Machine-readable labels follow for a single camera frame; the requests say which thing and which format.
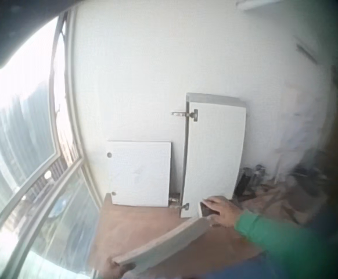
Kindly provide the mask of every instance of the white board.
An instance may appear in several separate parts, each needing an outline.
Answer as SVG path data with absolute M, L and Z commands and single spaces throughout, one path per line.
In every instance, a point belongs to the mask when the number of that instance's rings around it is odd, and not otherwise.
M 139 274 L 188 246 L 204 234 L 209 225 L 210 223 L 205 218 L 189 219 L 161 237 L 124 255 L 115 257 L 112 261 L 120 265 L 134 263 L 135 268 L 131 272 Z
M 170 142 L 107 143 L 107 174 L 116 205 L 168 206 Z
M 197 216 L 198 203 L 212 195 L 232 198 L 243 152 L 246 108 L 237 98 L 188 94 L 187 159 L 181 217 Z

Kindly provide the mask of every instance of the white cabinet door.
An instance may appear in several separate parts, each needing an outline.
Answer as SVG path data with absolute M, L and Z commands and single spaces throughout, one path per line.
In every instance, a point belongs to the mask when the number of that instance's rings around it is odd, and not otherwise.
M 181 217 L 197 216 L 208 196 L 232 198 L 243 152 L 246 108 L 237 98 L 187 94 L 189 118 Z
M 168 206 L 170 157 L 170 142 L 108 142 L 106 171 L 112 202 Z

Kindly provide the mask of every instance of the finger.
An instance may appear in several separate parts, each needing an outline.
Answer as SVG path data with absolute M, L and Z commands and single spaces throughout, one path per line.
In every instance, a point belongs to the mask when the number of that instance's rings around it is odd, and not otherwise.
M 214 202 L 211 202 L 211 201 L 208 201 L 208 200 L 204 199 L 204 200 L 203 200 L 203 203 L 204 203 L 208 208 L 210 208 L 210 209 L 212 209 L 212 210 L 215 210 L 215 211 L 217 211 L 217 212 L 222 211 L 222 206 L 220 206 L 220 205 L 218 205 L 218 204 L 216 204 L 216 203 L 214 203 Z
M 116 262 L 114 262 L 112 260 L 113 256 L 109 256 L 106 261 L 104 262 L 104 265 L 107 269 L 113 269 L 116 268 L 116 266 L 118 266 L 118 264 Z
M 207 200 L 215 203 L 227 201 L 227 199 L 224 196 L 210 196 L 209 198 L 207 198 Z
M 135 263 L 127 263 L 120 267 L 120 275 L 123 276 L 126 272 L 134 268 L 135 268 Z

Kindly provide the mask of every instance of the person's hand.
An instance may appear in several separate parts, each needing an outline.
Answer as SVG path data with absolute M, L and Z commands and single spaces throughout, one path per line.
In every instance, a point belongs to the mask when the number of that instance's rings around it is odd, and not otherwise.
M 224 196 L 211 196 L 204 199 L 203 203 L 208 208 L 220 213 L 219 215 L 212 214 L 208 218 L 224 227 L 235 226 L 240 215 L 243 213 L 242 209 L 239 209 Z
M 126 272 L 134 268 L 135 264 L 133 263 L 120 266 L 119 264 L 112 261 L 112 257 L 109 257 L 99 275 L 102 279 L 120 279 Z

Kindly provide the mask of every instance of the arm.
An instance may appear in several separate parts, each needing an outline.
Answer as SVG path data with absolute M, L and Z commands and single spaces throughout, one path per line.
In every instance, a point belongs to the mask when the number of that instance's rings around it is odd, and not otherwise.
M 313 232 L 242 211 L 222 197 L 207 199 L 218 211 L 212 219 L 245 236 L 285 267 L 291 278 L 330 278 L 337 270 L 338 254 Z

